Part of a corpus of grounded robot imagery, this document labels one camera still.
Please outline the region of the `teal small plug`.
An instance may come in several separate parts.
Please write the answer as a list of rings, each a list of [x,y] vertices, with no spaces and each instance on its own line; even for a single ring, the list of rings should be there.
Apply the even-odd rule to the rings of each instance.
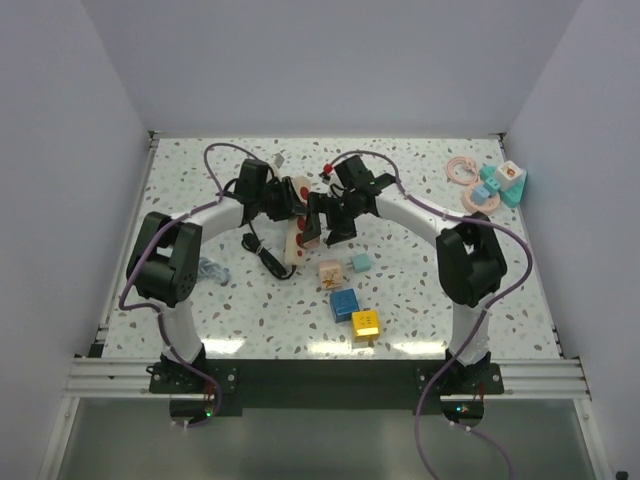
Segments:
[[[351,257],[351,266],[356,273],[362,273],[372,268],[372,261],[366,253],[361,253]]]

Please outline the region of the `pink cube plug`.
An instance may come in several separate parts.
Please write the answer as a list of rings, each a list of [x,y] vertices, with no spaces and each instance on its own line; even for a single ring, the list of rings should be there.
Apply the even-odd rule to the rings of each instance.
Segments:
[[[318,277],[321,287],[333,290],[343,286],[343,268],[340,261],[331,259],[318,263]]]

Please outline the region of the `blue cube plug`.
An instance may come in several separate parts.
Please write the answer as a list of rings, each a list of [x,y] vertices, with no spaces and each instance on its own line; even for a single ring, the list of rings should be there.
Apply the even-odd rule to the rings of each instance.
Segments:
[[[335,323],[350,321],[352,314],[360,310],[360,305],[353,289],[332,292],[329,295],[329,305]]]

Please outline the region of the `yellow cube socket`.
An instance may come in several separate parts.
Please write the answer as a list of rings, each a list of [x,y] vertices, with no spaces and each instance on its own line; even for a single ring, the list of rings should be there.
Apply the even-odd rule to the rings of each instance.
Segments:
[[[379,338],[381,327],[375,310],[356,311],[351,314],[354,343],[372,342]]]

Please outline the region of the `pink small plug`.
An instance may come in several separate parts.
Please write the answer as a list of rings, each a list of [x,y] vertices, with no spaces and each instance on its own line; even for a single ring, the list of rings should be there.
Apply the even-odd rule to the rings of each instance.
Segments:
[[[314,238],[302,236],[302,247],[304,249],[314,249],[320,245],[321,237],[317,236]]]

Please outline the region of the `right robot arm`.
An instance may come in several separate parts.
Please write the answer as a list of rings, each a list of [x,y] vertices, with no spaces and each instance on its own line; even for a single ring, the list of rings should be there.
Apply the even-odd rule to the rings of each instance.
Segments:
[[[442,207],[409,196],[396,172],[379,176],[369,170],[359,152],[348,152],[331,163],[335,193],[313,192],[301,234],[310,246],[321,236],[326,219],[326,244],[356,237],[355,219],[364,214],[394,222],[427,241],[436,250],[440,287],[453,303],[452,338],[445,369],[448,386],[469,392],[490,363],[487,315],[489,300],[501,286],[507,265],[488,217],[481,213],[447,213]]]

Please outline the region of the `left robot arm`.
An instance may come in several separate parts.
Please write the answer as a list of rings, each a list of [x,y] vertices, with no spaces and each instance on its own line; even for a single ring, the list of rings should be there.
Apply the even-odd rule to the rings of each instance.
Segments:
[[[196,286],[201,247],[214,237],[249,225],[264,214],[290,228],[285,260],[264,252],[254,233],[245,241],[273,265],[282,279],[304,260],[305,227],[311,183],[303,176],[280,174],[272,163],[248,158],[240,173],[220,188],[217,198],[182,214],[147,214],[126,268],[119,308],[156,312],[163,344],[161,360],[173,366],[171,378],[185,392],[200,390],[207,380],[204,345],[193,320],[190,296]]]

